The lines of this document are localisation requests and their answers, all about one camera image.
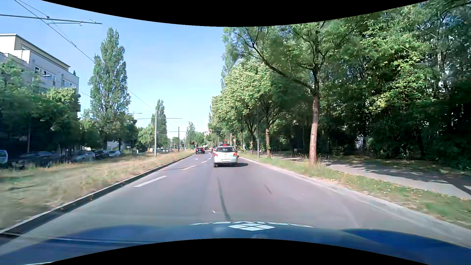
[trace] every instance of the apartment building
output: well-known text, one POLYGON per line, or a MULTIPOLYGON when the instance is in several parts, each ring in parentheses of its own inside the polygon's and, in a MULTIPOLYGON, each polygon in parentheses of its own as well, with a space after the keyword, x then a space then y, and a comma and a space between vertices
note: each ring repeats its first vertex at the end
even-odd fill
POLYGON ((69 72, 69 65, 18 34, 0 33, 0 62, 8 60, 39 73, 45 89, 72 87, 79 93, 79 77, 69 72))

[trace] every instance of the asphalt road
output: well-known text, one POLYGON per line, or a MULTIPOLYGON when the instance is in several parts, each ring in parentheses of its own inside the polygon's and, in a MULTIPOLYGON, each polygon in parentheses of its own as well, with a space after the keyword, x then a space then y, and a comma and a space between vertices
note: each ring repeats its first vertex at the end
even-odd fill
POLYGON ((120 224, 266 221, 454 239, 451 233, 436 233, 426 225, 292 175, 242 158, 239 164, 214 168, 211 153, 190 156, 2 245, 0 254, 47 238, 120 224))

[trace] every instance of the footpath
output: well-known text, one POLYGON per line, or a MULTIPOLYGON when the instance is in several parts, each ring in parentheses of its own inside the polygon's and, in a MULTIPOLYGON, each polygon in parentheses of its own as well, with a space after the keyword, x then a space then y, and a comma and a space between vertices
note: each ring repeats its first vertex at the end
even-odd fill
MULTIPOLYGON (((272 158, 302 162, 301 157, 288 157, 283 154, 272 155, 272 158)), ((447 176, 439 172, 401 169, 390 166, 367 163, 349 163, 343 160, 323 161, 328 168, 353 175, 391 182, 411 188, 430 190, 441 194, 471 199, 471 177, 447 176)))

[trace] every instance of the car rear window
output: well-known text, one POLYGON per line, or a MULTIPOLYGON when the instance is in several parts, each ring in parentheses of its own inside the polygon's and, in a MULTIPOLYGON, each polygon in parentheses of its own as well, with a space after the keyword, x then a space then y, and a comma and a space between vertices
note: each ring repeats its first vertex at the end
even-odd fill
POLYGON ((221 153, 230 153, 230 152, 235 152, 236 150, 234 147, 218 147, 216 152, 221 152, 221 153))

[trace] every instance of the blue sky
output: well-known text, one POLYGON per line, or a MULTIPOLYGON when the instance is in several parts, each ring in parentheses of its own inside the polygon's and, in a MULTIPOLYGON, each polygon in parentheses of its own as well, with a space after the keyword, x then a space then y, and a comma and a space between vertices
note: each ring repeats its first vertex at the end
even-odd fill
MULTIPOLYGON (((197 131, 208 129, 211 97, 220 93, 222 54, 222 28, 174 25, 115 17, 106 14, 61 6, 41 0, 22 0, 51 18, 90 20, 103 23, 62 24, 60 29, 85 54, 93 58, 100 53, 100 44, 109 27, 117 29, 120 43, 125 48, 124 59, 128 72, 128 88, 146 104, 155 106, 162 99, 167 117, 168 131, 185 131, 188 121, 197 131)), ((31 9, 40 17, 40 12, 31 9)), ((32 16, 13 0, 2 1, 2 14, 32 16)), ((93 71, 93 62, 73 45, 38 19, 0 17, 0 33, 16 33, 70 65, 80 78, 79 90, 87 95, 87 85, 93 71)), ((148 118, 153 109, 131 94, 130 112, 135 118, 148 118)), ((81 94, 82 111, 90 106, 88 96, 81 94)), ((148 120, 138 120, 146 126, 148 120)), ((176 132, 168 133, 177 136, 176 132)))

